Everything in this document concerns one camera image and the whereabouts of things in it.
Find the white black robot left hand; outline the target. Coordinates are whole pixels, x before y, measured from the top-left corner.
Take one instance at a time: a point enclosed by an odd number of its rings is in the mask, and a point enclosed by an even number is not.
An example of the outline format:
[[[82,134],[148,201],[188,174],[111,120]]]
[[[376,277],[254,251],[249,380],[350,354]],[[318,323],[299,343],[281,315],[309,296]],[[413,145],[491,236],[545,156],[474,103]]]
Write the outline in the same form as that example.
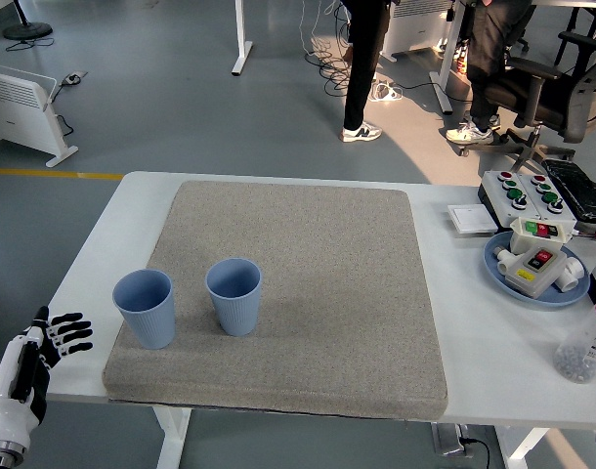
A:
[[[91,350],[92,334],[81,313],[52,317],[43,306],[8,343],[0,362],[0,450],[29,448],[30,432],[47,409],[50,372],[62,359]]]

